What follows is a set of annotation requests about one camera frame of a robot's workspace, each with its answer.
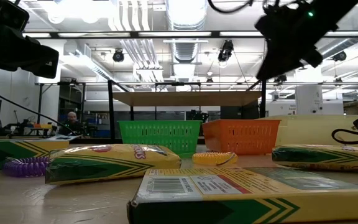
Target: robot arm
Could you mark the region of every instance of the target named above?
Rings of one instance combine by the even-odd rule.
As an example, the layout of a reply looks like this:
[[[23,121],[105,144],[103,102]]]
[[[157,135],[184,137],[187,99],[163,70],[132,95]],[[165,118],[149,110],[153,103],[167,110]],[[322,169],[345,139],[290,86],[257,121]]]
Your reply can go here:
[[[279,6],[279,2],[276,0],[273,6],[264,7],[266,15],[255,24],[255,28],[265,37],[267,43],[267,54],[257,74],[259,80],[268,80],[302,67],[301,60],[313,67],[321,64],[323,57],[314,45],[325,33],[338,29],[336,24],[358,0],[291,2],[290,4],[298,5],[297,9],[290,9],[288,4]],[[232,13],[242,8],[218,12]]]

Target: barcode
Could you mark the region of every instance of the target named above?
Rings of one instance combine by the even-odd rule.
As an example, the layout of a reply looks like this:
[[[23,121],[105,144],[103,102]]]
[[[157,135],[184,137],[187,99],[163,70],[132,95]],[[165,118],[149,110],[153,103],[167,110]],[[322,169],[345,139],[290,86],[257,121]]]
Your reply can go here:
[[[158,193],[186,193],[179,178],[153,178],[147,186],[150,194]]]

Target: desk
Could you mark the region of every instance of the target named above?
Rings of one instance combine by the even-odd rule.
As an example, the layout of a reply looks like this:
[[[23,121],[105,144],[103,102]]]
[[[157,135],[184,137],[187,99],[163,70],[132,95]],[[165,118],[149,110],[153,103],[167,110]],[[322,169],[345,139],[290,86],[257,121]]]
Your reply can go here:
[[[270,156],[241,156],[242,167],[275,167]],[[184,160],[182,168],[201,167]],[[358,184],[358,174],[320,172]],[[141,178],[78,185],[45,185],[43,177],[17,179],[0,172],[0,224],[128,224],[126,203]]]

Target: person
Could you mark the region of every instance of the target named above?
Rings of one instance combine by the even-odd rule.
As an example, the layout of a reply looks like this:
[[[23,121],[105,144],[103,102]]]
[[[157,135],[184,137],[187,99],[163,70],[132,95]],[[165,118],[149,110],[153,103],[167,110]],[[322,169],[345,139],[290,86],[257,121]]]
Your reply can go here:
[[[66,127],[73,130],[75,133],[71,133],[67,128],[60,127],[59,134],[63,135],[79,135],[83,132],[82,124],[77,121],[77,114],[75,112],[69,112],[67,114],[67,120],[63,123]]]

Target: wooden board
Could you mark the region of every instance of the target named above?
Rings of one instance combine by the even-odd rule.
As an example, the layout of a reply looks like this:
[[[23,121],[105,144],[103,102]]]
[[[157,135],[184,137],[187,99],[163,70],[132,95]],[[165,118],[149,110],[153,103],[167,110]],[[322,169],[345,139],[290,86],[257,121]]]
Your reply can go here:
[[[244,106],[257,100],[260,91],[114,93],[129,106]]]

